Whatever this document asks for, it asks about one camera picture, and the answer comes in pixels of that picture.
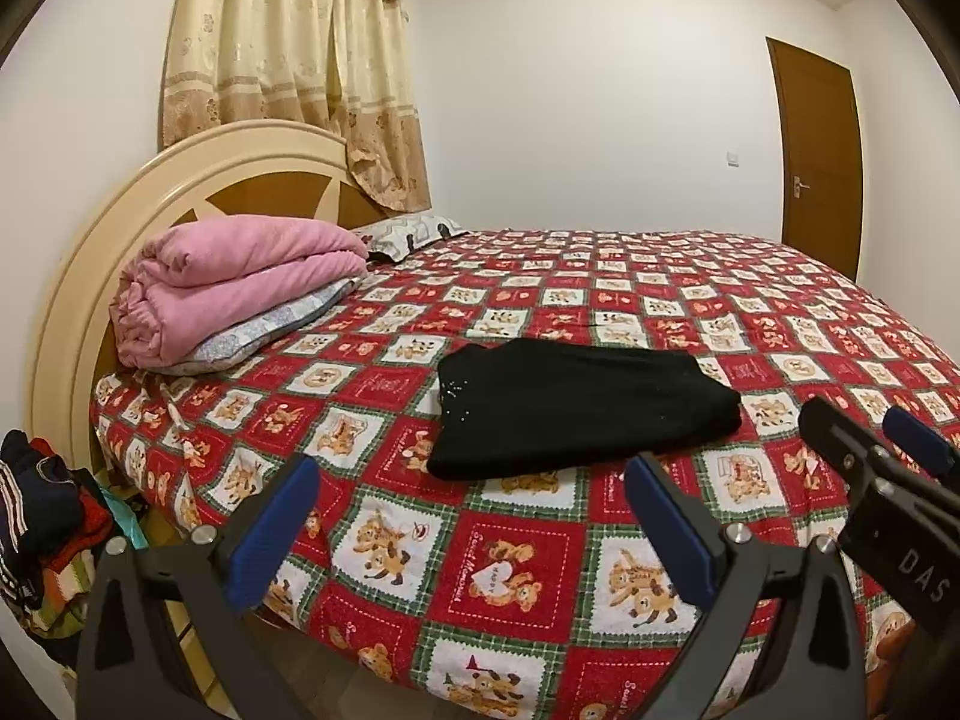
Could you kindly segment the pile of clothes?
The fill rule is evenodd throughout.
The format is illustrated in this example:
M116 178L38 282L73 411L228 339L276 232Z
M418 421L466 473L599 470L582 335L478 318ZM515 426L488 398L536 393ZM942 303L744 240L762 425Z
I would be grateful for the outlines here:
M116 536L148 544L128 505L89 472L20 429L3 436L2 601L60 667L76 667L96 567Z

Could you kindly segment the black pants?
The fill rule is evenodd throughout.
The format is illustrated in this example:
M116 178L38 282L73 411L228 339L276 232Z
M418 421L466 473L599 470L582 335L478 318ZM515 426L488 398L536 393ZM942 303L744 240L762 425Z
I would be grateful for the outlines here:
M431 476L451 483L561 472L715 444L740 395L685 351L516 338L438 366Z

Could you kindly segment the red christmas patterned bedspread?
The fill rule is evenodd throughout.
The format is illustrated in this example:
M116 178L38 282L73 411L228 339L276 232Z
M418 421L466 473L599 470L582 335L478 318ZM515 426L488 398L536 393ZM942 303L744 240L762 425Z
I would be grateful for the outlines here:
M797 250L719 232L494 231L373 268L208 376L116 372L104 453L183 527L295 455L322 475L265 612L491 718L623 718L695 626L623 492L647 450L724 522L805 546L846 518L805 447L825 398L958 433L958 367Z

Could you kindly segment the brown wooden door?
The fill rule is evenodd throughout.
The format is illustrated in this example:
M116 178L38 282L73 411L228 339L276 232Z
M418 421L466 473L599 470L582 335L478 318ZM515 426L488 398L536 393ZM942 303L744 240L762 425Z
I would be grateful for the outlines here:
M846 278L861 260L864 169L853 77L770 37L782 143L781 242Z

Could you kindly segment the cream wooden headboard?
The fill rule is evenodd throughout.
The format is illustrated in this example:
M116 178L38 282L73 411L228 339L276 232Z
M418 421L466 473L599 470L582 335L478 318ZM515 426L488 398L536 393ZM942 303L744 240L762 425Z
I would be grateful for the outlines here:
M101 205L60 260L34 332L26 433L70 465L103 465L89 402L96 380L119 367L109 304L122 266L168 227L228 213L343 227L387 216L350 176L343 138L306 124L236 122L158 154Z

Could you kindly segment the white patterned pillow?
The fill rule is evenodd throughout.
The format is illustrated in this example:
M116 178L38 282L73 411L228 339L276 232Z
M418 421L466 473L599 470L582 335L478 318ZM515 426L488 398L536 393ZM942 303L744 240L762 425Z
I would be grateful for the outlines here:
M448 216L418 211L355 227L353 234L366 245L371 260L400 263L435 242L464 236L467 229Z

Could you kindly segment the pink folded blanket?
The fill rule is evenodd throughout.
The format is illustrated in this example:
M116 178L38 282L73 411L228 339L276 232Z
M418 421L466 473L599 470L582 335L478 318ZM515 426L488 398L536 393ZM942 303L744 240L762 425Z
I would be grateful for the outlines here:
M110 301L117 356L161 369L236 323L366 273L368 247L327 221L235 215L171 227L124 266Z

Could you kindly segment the grey patterned pillow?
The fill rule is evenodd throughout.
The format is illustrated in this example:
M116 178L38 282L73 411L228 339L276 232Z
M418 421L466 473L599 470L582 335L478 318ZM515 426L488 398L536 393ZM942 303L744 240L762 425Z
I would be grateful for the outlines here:
M163 376L195 376L228 371L259 349L329 314L358 288L359 278L343 278L302 298L293 299L258 316L236 323L202 341L182 361L158 369Z

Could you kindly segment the beige curtain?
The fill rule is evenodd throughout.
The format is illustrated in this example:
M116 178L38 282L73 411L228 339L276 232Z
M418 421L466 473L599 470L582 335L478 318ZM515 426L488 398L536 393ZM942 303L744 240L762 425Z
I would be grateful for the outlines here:
M176 0L163 146L260 119L342 137L353 181L382 208L430 208L404 0Z

